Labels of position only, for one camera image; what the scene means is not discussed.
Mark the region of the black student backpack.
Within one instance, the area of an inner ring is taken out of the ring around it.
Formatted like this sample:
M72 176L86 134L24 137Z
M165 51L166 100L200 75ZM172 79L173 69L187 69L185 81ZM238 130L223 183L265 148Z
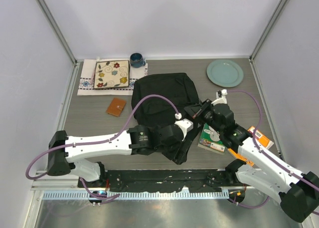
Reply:
M184 108L199 103L199 97L193 81L186 73L167 73L145 76L134 83L131 106L138 125L149 129L173 125L175 113L181 113L182 119L193 122L193 129L185 140L165 157L180 165L187 160L188 150L201 131L201 126L189 116Z

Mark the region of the green coin book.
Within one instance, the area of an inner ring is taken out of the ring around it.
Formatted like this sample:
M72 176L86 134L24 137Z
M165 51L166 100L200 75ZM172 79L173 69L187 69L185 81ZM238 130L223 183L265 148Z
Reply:
M219 134L207 124L203 126L198 147L218 154L224 154L226 149L220 141Z

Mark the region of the orange paperback book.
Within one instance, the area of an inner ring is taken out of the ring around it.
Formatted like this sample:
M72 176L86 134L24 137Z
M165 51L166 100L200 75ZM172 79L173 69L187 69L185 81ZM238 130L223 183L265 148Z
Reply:
M261 133L259 130L256 131L256 141L259 145L261 145L261 147L263 149L269 149L274 145L274 142L271 141L268 137L266 137L263 133ZM235 159L239 159L241 161L244 161L246 164L250 165L251 167L254 166L254 163L250 160L248 160L247 158L245 158L244 156L236 153L234 150L232 149L227 149L228 153L230 155L232 155Z

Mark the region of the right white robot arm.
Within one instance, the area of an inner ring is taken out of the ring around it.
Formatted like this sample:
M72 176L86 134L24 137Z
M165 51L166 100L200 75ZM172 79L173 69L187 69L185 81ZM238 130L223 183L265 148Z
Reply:
M279 203L292 220L302 223L319 206L319 178L313 172L304 173L288 165L267 149L254 136L235 122L228 104L212 101L185 107L196 122L207 124L218 134L226 147L253 162L258 169L241 160L230 163L225 180L235 186L253 186Z

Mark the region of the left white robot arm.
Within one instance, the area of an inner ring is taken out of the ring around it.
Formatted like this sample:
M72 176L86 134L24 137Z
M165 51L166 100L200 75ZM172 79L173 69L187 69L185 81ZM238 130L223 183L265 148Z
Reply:
M108 155L150 155L173 150L186 138L189 129L180 121L162 128L149 129L137 125L120 135L91 137L68 136L57 131L49 142L48 170L50 176L73 174L102 187L106 181L104 165L88 161L91 157Z

